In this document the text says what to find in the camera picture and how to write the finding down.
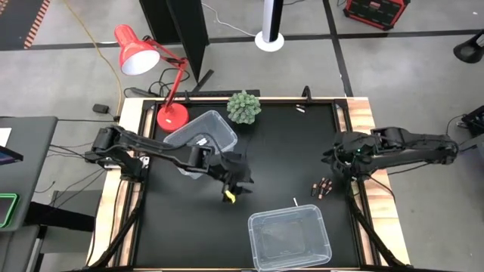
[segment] yellow object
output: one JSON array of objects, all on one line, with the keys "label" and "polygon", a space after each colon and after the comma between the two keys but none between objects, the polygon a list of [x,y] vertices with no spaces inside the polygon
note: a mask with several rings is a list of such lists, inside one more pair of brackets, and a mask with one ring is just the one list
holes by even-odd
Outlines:
[{"label": "yellow object", "polygon": [[230,199],[230,201],[232,201],[232,204],[235,203],[235,196],[233,193],[229,192],[228,190],[226,190],[225,192],[225,195]]},{"label": "yellow object", "polygon": [[82,22],[81,18],[79,18],[79,16],[76,14],[76,12],[74,12],[74,10],[70,7],[69,5],[69,2],[67,0],[62,0],[64,1],[64,4],[67,6],[67,8],[69,9],[69,11],[74,15],[74,17],[77,19],[77,21],[81,24],[82,28],[84,29],[85,33],[89,36],[89,38],[91,39],[91,42],[92,44],[94,45],[94,47],[96,48],[96,50],[98,51],[98,54],[99,54],[99,57],[101,57],[104,61],[106,61],[107,65],[111,68],[111,71],[113,71],[113,74],[114,76],[116,77],[116,81],[117,81],[117,84],[118,84],[118,92],[119,92],[119,97],[118,97],[118,107],[116,109],[116,115],[119,116],[121,114],[121,97],[123,95],[123,88],[121,87],[121,80],[119,80],[119,76],[118,74],[116,73],[116,70],[114,69],[113,65],[109,62],[109,60],[107,60],[107,58],[101,53],[101,50],[99,50],[99,47],[98,45],[96,44],[96,41],[94,40],[94,38],[92,37],[91,33],[89,32],[89,30],[87,29],[87,27],[85,27],[85,24]]}]

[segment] succulent plant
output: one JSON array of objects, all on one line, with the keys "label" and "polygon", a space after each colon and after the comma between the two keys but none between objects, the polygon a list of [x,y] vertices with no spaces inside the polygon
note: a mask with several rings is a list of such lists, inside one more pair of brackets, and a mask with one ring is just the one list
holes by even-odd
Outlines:
[{"label": "succulent plant", "polygon": [[252,124],[261,112],[259,99],[246,91],[234,94],[228,99],[228,118],[237,124]]}]

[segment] lamp base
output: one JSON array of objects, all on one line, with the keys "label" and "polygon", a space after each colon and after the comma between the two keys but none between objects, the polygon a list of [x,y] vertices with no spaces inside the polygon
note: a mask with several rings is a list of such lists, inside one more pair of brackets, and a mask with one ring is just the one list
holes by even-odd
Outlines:
[{"label": "lamp base", "polygon": [[188,123],[188,110],[178,103],[172,103],[168,107],[162,105],[157,115],[157,123],[162,130],[174,132]]},{"label": "lamp base", "polygon": [[264,38],[262,37],[262,31],[256,35],[256,45],[260,50],[266,52],[276,52],[277,50],[281,49],[284,45],[284,37],[282,34],[279,33],[278,39],[273,42],[265,42]]}]

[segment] computer monitor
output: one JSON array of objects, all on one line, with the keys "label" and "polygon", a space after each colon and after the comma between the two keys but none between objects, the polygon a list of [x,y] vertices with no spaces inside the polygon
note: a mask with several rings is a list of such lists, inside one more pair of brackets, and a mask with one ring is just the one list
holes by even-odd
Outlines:
[{"label": "computer monitor", "polygon": [[9,150],[7,147],[0,146],[0,165],[23,161],[23,156],[17,152]]}]

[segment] red desk lamp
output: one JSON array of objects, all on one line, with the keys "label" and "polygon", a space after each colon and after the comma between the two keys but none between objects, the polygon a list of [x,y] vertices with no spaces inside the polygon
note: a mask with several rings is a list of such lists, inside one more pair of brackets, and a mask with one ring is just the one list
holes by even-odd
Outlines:
[{"label": "red desk lamp", "polygon": [[[181,104],[173,103],[173,98],[175,98],[176,90],[188,65],[187,59],[173,54],[150,36],[145,36],[140,41],[133,29],[127,25],[117,26],[114,30],[114,35],[121,47],[119,66],[124,74],[136,76],[145,73],[155,67],[160,59],[178,68],[173,88],[165,97],[165,103],[158,112],[157,122],[162,130],[167,132],[174,132],[185,125],[188,122],[187,108]],[[161,55],[155,47],[168,54],[169,57]]]}]

